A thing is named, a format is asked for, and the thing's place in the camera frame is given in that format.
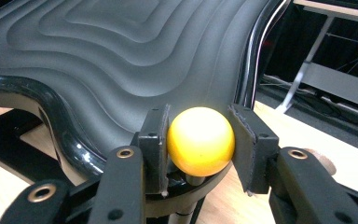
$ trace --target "wooden floor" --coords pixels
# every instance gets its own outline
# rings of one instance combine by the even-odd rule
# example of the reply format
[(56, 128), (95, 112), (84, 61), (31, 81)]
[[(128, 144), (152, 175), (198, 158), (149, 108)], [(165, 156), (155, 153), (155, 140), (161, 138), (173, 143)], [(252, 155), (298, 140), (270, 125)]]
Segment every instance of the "wooden floor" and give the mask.
[[(260, 103), (256, 103), (255, 112), (280, 137), (281, 147), (316, 150), (337, 168), (333, 175), (337, 182), (358, 191), (357, 148)], [(40, 138), (23, 136), (23, 139), (34, 141)], [(27, 186), (26, 182), (0, 167), (0, 216)], [(243, 193), (236, 171), (232, 168), (222, 182), (208, 194), (198, 223), (274, 223), (268, 198), (268, 195), (248, 197)]]

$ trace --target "seat cushion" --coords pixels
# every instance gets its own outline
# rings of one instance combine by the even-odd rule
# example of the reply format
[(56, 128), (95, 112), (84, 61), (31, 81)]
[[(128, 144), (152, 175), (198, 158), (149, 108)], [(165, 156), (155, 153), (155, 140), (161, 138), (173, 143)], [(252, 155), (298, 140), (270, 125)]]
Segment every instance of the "seat cushion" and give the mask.
[(172, 105), (171, 120), (193, 106), (225, 114), (266, 2), (13, 0), (0, 8), (0, 76), (52, 88), (106, 157), (155, 105)]

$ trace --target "yellow ball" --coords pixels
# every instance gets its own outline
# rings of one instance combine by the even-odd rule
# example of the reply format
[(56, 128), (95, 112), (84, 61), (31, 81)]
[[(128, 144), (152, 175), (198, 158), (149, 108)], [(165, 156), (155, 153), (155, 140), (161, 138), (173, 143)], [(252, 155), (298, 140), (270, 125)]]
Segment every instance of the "yellow ball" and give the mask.
[(167, 136), (173, 163), (188, 175), (208, 176), (230, 162), (235, 137), (228, 120), (219, 112), (194, 107), (179, 114)]

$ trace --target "floor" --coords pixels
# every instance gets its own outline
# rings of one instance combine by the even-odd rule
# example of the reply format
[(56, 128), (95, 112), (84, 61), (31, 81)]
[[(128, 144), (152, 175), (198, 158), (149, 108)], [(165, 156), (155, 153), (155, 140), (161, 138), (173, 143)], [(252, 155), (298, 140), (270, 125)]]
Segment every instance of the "floor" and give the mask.
[[(287, 85), (271, 83), (268, 79), (262, 81), (256, 100), (276, 108), (286, 93)], [(332, 105), (299, 92), (286, 115), (358, 148), (358, 116), (356, 113), (345, 114)]]

